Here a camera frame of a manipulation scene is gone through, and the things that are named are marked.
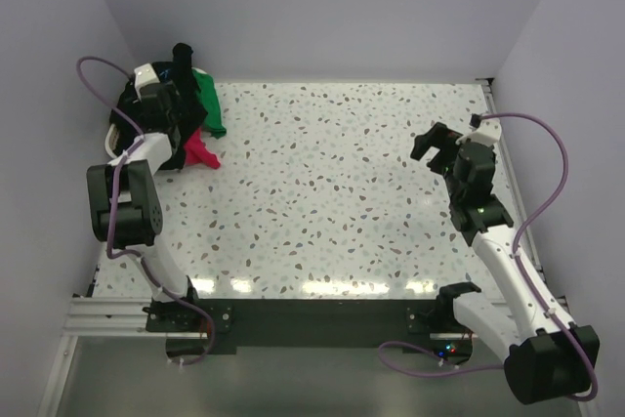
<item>black cloth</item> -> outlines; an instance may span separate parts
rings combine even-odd
[[[185,165],[187,153],[185,152],[184,144],[193,132],[201,126],[207,115],[204,106],[202,106],[196,95],[199,86],[192,72],[191,56],[193,49],[185,43],[178,43],[174,46],[172,54],[173,59],[170,62],[151,63],[161,83],[173,82],[180,96],[180,99],[176,100],[177,109],[175,109],[177,115],[180,116],[178,119],[178,129],[181,137],[180,145],[174,155],[161,165],[161,170],[180,169]],[[131,80],[126,84],[124,91],[120,95],[117,107],[137,122],[139,127],[145,129],[146,124],[142,123],[141,107],[137,106],[137,99],[135,84]],[[119,131],[119,139],[113,149],[113,152],[119,155],[132,144],[135,137],[137,137],[137,132],[133,126],[114,111],[110,114],[109,122],[114,124]]]

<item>speckled white surface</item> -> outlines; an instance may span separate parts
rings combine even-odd
[[[163,236],[200,296],[430,298],[472,280],[501,294],[447,214],[441,177],[409,159],[442,121],[468,132],[479,85],[218,84],[222,168],[156,175]],[[503,169],[495,191],[518,225]],[[149,297],[101,256],[94,296]]]

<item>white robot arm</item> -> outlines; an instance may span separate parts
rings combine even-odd
[[[162,84],[150,64],[135,69],[135,90],[143,106],[163,110],[170,106],[175,91],[172,85]],[[162,211],[152,176],[169,160],[180,144],[175,122],[163,122],[155,131],[139,135],[130,154],[112,159],[106,165],[94,166],[87,172],[89,200],[94,233],[100,241],[107,241],[108,225],[115,225],[112,240],[116,249],[141,253],[150,270],[162,287],[184,298],[188,294],[189,280],[175,263],[162,240]],[[113,170],[124,158],[120,173],[120,191],[117,198],[115,220],[110,219]],[[152,290],[152,298],[159,303],[172,302],[172,298],[156,287],[141,269]]]
[[[476,332],[504,363],[508,384],[523,403],[585,392],[590,386],[587,368],[595,365],[599,338],[591,326],[575,324],[521,247],[513,253],[517,231],[491,193],[493,146],[501,126],[497,119],[481,122],[477,115],[472,126],[475,130],[462,136],[435,124],[415,138],[411,157],[420,160],[430,148],[438,149],[428,167],[445,180],[451,222],[488,267],[513,319],[498,312],[471,282],[440,288],[432,319]]]

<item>pink cloth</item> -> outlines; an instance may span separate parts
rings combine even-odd
[[[206,149],[206,146],[200,139],[199,129],[197,129],[188,139],[185,144],[185,151],[187,152],[187,158],[185,159],[186,165],[204,163],[209,168],[213,168],[215,170],[222,166],[217,159],[217,155]]]

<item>fabric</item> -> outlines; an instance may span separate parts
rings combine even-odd
[[[193,77],[199,85],[197,97],[208,114],[204,119],[204,128],[214,138],[219,139],[226,134],[226,128],[222,124],[222,110],[219,106],[213,77],[197,70],[193,71]]]
[[[195,165],[197,163],[204,163],[209,168],[218,169],[221,165],[217,159],[217,155],[211,153],[206,149],[202,139],[200,138],[200,130],[197,129],[185,144],[185,151],[187,152],[186,165]]]

